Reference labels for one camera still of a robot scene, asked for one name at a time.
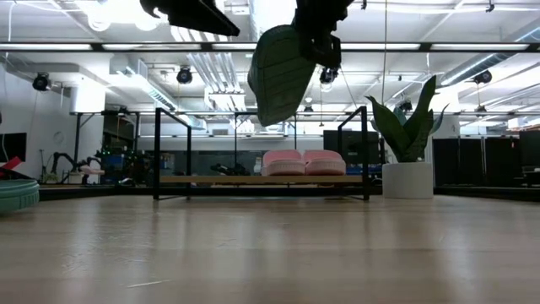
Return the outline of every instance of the ceiling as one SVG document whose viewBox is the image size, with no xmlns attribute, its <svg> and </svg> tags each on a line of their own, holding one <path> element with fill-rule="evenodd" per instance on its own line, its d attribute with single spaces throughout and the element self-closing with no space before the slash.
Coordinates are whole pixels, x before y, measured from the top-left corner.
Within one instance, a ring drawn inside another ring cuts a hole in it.
<svg viewBox="0 0 540 304">
<path fill-rule="evenodd" d="M 138 0 L 109 0 L 137 7 Z M 255 41 L 256 30 L 288 23 L 291 20 L 295 0 L 218 0 L 224 5 L 226 14 L 241 29 L 239 37 L 230 41 Z M 354 3 L 348 10 L 348 17 L 337 25 L 335 35 L 342 41 L 444 41 L 444 42 L 513 42 L 513 35 L 526 26 L 537 24 L 540 28 L 540 2 L 538 0 L 495 0 L 495 10 L 486 13 L 488 0 L 389 0 L 388 12 L 385 2 L 368 0 L 366 10 Z M 175 38 L 167 24 L 159 24 L 154 30 L 140 30 L 131 23 L 112 23 L 107 30 L 96 31 L 89 26 L 89 17 L 78 11 L 81 6 L 76 1 L 34 0 L 14 2 L 0 0 L 0 40 L 11 41 L 102 41 L 102 42 L 172 42 Z M 118 19 L 129 19 L 131 9 L 116 11 Z M 102 78 L 108 85 L 107 102 L 127 105 L 133 110 L 151 110 L 154 102 L 139 88 L 126 85 L 122 76 L 111 72 L 112 54 L 10 54 L 13 62 L 22 65 L 32 63 L 76 63 Z M 332 90 L 321 92 L 319 68 L 314 72 L 311 84 L 305 93 L 312 98 L 317 111 L 352 111 L 365 103 L 364 95 L 373 95 L 389 105 L 403 97 L 415 101 L 418 90 L 413 87 L 399 93 L 415 81 L 425 81 L 429 75 L 444 74 L 463 63 L 473 60 L 474 53 L 344 53 L 342 71 L 332 84 Z M 180 85 L 176 74 L 180 66 L 192 65 L 186 53 L 130 53 L 130 62 L 142 60 L 148 66 L 148 78 L 163 90 L 182 108 L 205 111 L 203 101 L 205 83 L 192 68 L 193 81 Z M 474 110 L 478 103 L 492 101 L 505 96 L 513 96 L 524 88 L 538 84 L 540 54 L 518 54 L 503 61 L 489 71 L 494 79 L 491 84 L 477 86 L 461 82 L 445 92 L 459 96 L 459 104 L 454 110 Z M 232 53 L 232 63 L 240 87 L 246 92 L 246 106 L 254 109 L 256 101 L 246 85 L 246 74 L 251 64 L 250 53 Z M 493 111 L 510 111 L 517 107 L 531 105 L 527 110 L 540 107 L 540 88 L 530 94 L 509 99 L 489 108 Z"/>
</svg>

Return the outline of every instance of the hanging wire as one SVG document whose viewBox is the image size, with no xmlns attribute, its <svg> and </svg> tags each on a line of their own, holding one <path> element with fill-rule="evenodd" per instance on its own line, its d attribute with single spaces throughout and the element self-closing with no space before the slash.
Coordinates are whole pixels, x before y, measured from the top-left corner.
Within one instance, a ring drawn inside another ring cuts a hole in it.
<svg viewBox="0 0 540 304">
<path fill-rule="evenodd" d="M 322 84 L 319 86 L 319 100 L 321 101 L 321 124 L 319 127 L 324 127 L 324 124 L 322 123 Z"/>
<path fill-rule="evenodd" d="M 37 97 L 39 96 L 40 92 L 35 92 L 35 99 L 34 99 L 34 111 L 32 111 L 32 117 L 30 118 L 30 130 L 28 134 L 28 141 L 31 142 L 32 140 L 32 130 L 34 130 L 34 116 L 35 116 L 35 110 L 37 109 Z"/>
<path fill-rule="evenodd" d="M 343 80 L 345 80 L 345 84 L 347 85 L 348 94 L 351 96 L 351 100 L 353 100 L 354 107 L 358 109 L 358 106 L 356 106 L 356 101 L 354 100 L 353 92 L 351 91 L 351 88 L 348 86 L 347 78 L 345 77 L 345 72 L 343 71 L 343 68 L 340 66 L 339 70 L 341 71 L 341 75 L 343 76 Z"/>
<path fill-rule="evenodd" d="M 117 118 L 116 121 L 116 141 L 119 142 L 120 139 L 118 138 L 118 133 L 120 132 L 120 117 Z"/>
<path fill-rule="evenodd" d="M 479 84 L 476 84 L 476 95 L 478 97 L 478 106 L 480 106 L 482 102 L 480 101 L 480 85 Z"/>
<path fill-rule="evenodd" d="M 385 83 L 386 83 L 386 51 L 388 42 L 388 0 L 385 0 L 385 54 L 382 62 L 382 96 L 381 104 L 385 104 Z"/>
</svg>

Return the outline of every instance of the snake plant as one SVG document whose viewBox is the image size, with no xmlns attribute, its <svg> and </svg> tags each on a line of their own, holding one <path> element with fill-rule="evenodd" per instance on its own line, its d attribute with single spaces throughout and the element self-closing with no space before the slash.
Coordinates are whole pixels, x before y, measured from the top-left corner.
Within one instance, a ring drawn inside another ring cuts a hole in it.
<svg viewBox="0 0 540 304">
<path fill-rule="evenodd" d="M 433 76 L 422 88 L 418 104 L 413 115 L 407 119 L 402 109 L 396 106 L 394 111 L 378 103 L 373 96 L 366 96 L 373 106 L 375 130 L 390 146 L 399 162 L 415 162 L 423 154 L 430 134 L 435 133 L 442 123 L 446 109 L 435 120 L 429 103 L 435 95 L 436 76 Z"/>
</svg>

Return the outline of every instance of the fluorescent light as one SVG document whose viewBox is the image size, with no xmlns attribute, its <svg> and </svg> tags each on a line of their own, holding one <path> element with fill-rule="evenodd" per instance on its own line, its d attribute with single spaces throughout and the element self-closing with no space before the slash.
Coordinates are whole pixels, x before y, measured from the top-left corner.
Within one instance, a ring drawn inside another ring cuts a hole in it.
<svg viewBox="0 0 540 304">
<path fill-rule="evenodd" d="M 204 36 L 206 37 L 207 41 L 210 41 L 210 42 L 216 41 L 216 37 L 212 33 L 204 32 Z"/>
<path fill-rule="evenodd" d="M 386 43 L 387 50 L 418 50 L 419 43 Z M 342 50 L 384 50 L 384 43 L 342 43 Z"/>
<path fill-rule="evenodd" d="M 103 48 L 107 51 L 200 51 L 198 43 L 162 43 L 162 44 L 123 44 L 105 43 Z"/>
<path fill-rule="evenodd" d="M 324 112 L 319 112 L 319 111 L 313 111 L 313 112 L 299 111 L 296 114 L 304 115 L 304 116 L 317 116 L 317 115 L 340 116 L 340 115 L 345 115 L 347 113 L 346 112 L 338 112 L 338 111 L 335 111 L 335 112 L 333 112 L 333 111 L 324 111 Z"/>
<path fill-rule="evenodd" d="M 92 51 L 90 44 L 75 43 L 0 43 L 3 51 Z"/>
<path fill-rule="evenodd" d="M 201 116 L 221 116 L 221 115 L 234 115 L 234 112 L 231 111 L 201 111 L 201 112 L 195 112 L 195 111 L 188 111 L 183 112 L 186 115 L 201 115 Z"/>
<path fill-rule="evenodd" d="M 189 33 L 192 35 L 195 41 L 197 42 L 203 41 L 203 38 L 201 37 L 201 33 L 198 30 L 189 30 Z"/>
<path fill-rule="evenodd" d="M 255 51 L 256 43 L 214 43 L 214 50 L 246 50 Z"/>
<path fill-rule="evenodd" d="M 438 50 L 438 51 L 455 51 L 455 50 L 464 50 L 464 51 L 485 51 L 485 50 L 493 50 L 496 51 L 522 51 L 528 48 L 529 45 L 525 43 L 509 43 L 509 44 L 462 44 L 462 43 L 456 43 L 456 44 L 442 44 L 442 43 L 435 43 L 431 50 Z"/>
</svg>

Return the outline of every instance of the red object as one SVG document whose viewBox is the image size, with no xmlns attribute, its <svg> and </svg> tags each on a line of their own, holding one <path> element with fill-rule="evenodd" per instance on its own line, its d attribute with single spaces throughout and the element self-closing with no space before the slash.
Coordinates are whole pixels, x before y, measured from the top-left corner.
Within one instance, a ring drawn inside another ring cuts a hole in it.
<svg viewBox="0 0 540 304">
<path fill-rule="evenodd" d="M 15 156 L 7 163 L 3 164 L 2 168 L 7 170 L 13 170 L 16 166 L 20 165 L 20 163 L 22 163 L 20 158 L 18 156 Z"/>
</svg>

